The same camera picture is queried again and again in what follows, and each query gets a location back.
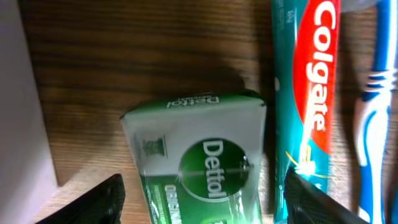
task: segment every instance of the wood grain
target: wood grain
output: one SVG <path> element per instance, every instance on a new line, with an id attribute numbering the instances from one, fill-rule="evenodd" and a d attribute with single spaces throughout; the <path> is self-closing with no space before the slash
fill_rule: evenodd
<path id="1" fill-rule="evenodd" d="M 21 0 L 20 6 L 55 168 L 65 184 L 37 219 L 120 172 L 126 185 L 123 223 L 149 223 L 119 117 L 142 101 L 246 87 L 260 91 L 270 108 L 259 192 L 264 223 L 272 223 L 269 0 Z M 375 20 L 375 10 L 368 9 L 343 15 L 341 23 L 331 195 L 354 210 L 359 169 L 351 135 L 353 102 L 371 68 Z M 384 160 L 386 198 L 395 191 L 398 166 L 396 93 Z"/>

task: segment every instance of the toothbrush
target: toothbrush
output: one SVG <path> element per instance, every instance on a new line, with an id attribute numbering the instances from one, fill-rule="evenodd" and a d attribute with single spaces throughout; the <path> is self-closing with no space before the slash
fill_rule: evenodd
<path id="1" fill-rule="evenodd" d="M 354 137 L 361 166 L 358 215 L 373 224 L 385 224 L 381 172 L 394 89 L 397 48 L 397 0 L 377 4 L 377 41 L 373 73 L 356 102 Z"/>

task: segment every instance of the green circle logo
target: green circle logo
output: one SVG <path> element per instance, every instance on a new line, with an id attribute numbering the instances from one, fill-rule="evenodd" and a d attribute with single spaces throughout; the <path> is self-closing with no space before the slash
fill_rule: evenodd
<path id="1" fill-rule="evenodd" d="M 211 138 L 185 152 L 180 162 L 180 181 L 199 200 L 223 202 L 244 187 L 251 167 L 237 144 Z"/>

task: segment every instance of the colgate logo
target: colgate logo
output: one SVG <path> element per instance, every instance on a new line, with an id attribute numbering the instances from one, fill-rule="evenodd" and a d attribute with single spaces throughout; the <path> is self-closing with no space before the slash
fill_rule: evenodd
<path id="1" fill-rule="evenodd" d="M 294 95 L 304 125 L 303 143 L 311 138 L 326 153 L 330 152 L 339 15 L 339 0 L 309 0 L 294 52 Z"/>

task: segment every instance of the toothpaste tube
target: toothpaste tube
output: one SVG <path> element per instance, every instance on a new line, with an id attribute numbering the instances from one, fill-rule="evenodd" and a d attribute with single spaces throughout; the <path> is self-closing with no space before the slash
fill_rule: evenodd
<path id="1" fill-rule="evenodd" d="M 326 192 L 340 0 L 272 0 L 276 97 L 275 223 L 290 166 Z"/>

